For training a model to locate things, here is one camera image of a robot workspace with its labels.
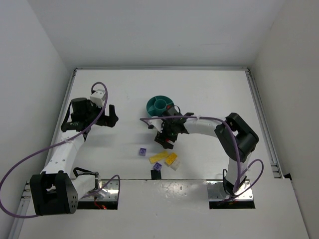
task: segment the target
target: gray wall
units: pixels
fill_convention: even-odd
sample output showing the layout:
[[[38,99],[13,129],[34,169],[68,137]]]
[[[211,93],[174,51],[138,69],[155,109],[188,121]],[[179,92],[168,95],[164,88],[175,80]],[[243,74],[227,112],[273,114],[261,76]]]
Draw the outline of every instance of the gray wall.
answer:
[[[312,239],[319,238],[319,1],[289,0],[253,67],[270,130]]]
[[[28,0],[79,66],[247,66],[285,0]]]
[[[52,140],[68,78],[61,58],[26,0],[1,0],[0,178],[19,160]],[[4,183],[1,201],[16,212],[23,186],[45,154],[17,168]],[[0,210],[0,238],[13,218]]]

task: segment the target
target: black square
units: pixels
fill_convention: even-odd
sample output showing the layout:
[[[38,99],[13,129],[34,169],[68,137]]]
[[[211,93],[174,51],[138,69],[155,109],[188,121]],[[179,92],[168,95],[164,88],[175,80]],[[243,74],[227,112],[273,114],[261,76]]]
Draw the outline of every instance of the black square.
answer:
[[[152,178],[152,180],[159,180],[159,179],[161,179],[160,171],[157,172],[155,169],[151,170],[151,178]]]

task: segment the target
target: purple block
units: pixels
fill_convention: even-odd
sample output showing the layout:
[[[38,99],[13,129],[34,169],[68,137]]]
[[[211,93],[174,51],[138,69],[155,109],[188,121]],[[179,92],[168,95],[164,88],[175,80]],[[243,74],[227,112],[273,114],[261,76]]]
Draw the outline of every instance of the purple block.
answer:
[[[157,172],[159,172],[161,169],[161,164],[156,162],[156,164],[154,164],[154,166],[153,166],[153,169],[155,169]]]
[[[146,148],[140,148],[140,156],[146,155]]]

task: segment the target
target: blue block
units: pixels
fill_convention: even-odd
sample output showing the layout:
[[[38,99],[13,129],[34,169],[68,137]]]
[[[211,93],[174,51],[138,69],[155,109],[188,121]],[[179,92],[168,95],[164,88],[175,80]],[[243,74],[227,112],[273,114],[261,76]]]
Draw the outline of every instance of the blue block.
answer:
[[[146,155],[146,148],[140,148],[140,156],[145,156]]]
[[[154,166],[153,166],[153,169],[155,169],[157,172],[159,172],[161,169],[161,164],[156,162],[156,164],[154,164]]]

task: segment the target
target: white table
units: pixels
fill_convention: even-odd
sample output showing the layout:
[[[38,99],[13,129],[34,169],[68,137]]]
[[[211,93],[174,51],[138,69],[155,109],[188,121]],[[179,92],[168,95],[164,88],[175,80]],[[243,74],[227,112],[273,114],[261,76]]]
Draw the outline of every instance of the white table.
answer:
[[[119,209],[25,220],[20,239],[308,238],[290,181],[274,179],[244,70],[78,70],[66,105],[76,97],[88,98],[97,81],[106,84],[108,103],[115,105],[119,121],[114,128],[92,127],[74,167],[98,171],[102,178],[119,174]],[[163,165],[164,180],[144,180],[151,178],[148,158],[163,151],[154,142],[156,131],[139,121],[156,95],[170,97],[183,114],[222,118],[236,112],[256,132],[260,141],[251,160],[260,158],[265,164],[253,188],[256,209],[209,209],[205,179],[221,179],[228,157],[216,138],[205,135],[179,135],[169,150],[181,161],[178,170]],[[138,155],[141,147],[147,149],[146,157]],[[254,180],[259,170],[254,166],[248,178]],[[32,213],[30,203],[27,214]]]

